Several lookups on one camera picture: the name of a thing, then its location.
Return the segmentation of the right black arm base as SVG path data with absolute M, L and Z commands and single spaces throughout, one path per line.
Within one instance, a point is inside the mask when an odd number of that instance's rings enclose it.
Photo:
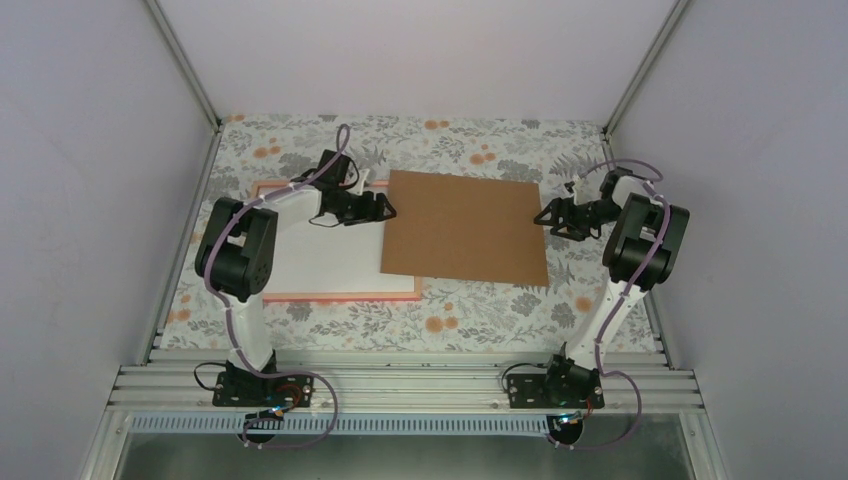
M 586 419 L 606 406 L 596 369 L 567 373 L 506 373 L 501 379 L 509 405 L 518 410 L 557 410 L 546 416 L 547 435 L 555 446 L 572 447 Z

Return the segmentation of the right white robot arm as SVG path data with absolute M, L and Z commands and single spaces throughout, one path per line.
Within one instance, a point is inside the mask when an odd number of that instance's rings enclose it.
M 555 354 L 541 384 L 555 407 L 585 400 L 601 389 L 605 338 L 675 265 L 690 213 L 668 203 L 650 179 L 617 167 L 600 186 L 600 197 L 579 203 L 574 197 L 551 200 L 534 218 L 560 238 L 583 241 L 612 232 L 602 254 L 605 284 L 577 332 Z

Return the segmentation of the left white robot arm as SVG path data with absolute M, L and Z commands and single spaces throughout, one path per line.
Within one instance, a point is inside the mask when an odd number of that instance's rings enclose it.
M 225 314 L 231 350 L 221 391 L 255 405 L 277 394 L 276 355 L 260 296 L 271 277 L 279 228 L 324 215 L 345 227 L 396 218 L 386 194 L 366 189 L 363 173 L 347 179 L 353 164 L 340 150 L 326 150 L 316 167 L 283 187 L 249 201 L 220 197 L 214 202 L 194 270 Z

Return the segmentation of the brown cardboard backing board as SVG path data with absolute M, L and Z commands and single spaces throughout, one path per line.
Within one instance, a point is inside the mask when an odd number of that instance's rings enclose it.
M 538 184 L 393 170 L 388 198 L 382 272 L 549 286 Z

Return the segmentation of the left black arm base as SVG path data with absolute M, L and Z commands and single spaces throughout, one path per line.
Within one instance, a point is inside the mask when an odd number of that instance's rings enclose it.
M 262 422 L 249 427 L 246 438 L 264 444 L 275 435 L 260 434 L 259 431 L 280 429 L 287 412 L 309 407 L 314 387 L 315 379 L 312 376 L 290 375 L 263 379 L 235 369 L 232 372 L 221 372 L 217 376 L 212 405 L 251 408 L 253 412 L 246 415 L 244 424 L 255 419 L 262 419 Z

